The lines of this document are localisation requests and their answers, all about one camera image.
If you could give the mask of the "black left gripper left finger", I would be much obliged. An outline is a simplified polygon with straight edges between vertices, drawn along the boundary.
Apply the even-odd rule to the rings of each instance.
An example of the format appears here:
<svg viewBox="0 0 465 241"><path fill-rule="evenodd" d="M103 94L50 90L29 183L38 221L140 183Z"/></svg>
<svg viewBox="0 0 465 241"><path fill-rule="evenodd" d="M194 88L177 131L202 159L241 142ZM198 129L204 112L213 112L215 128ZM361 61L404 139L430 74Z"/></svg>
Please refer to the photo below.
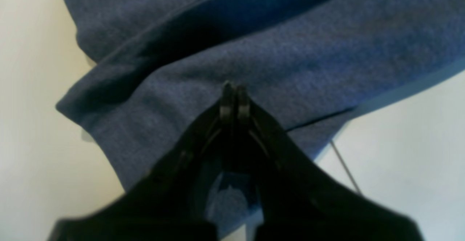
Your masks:
<svg viewBox="0 0 465 241"><path fill-rule="evenodd" d="M211 186L223 169L235 88L194 120L172 150L129 192L78 219L59 220L50 241L217 241L204 218Z"/></svg>

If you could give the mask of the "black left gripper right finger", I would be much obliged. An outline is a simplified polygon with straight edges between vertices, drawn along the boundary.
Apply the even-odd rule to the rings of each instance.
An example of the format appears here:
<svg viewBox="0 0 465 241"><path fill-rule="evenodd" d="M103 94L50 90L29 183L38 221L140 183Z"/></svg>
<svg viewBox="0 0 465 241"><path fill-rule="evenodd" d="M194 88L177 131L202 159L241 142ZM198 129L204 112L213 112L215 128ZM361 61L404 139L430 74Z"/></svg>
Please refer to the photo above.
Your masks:
<svg viewBox="0 0 465 241"><path fill-rule="evenodd" d="M343 186L314 164L242 86L237 88L237 168L262 207L256 241L421 241L417 224Z"/></svg>

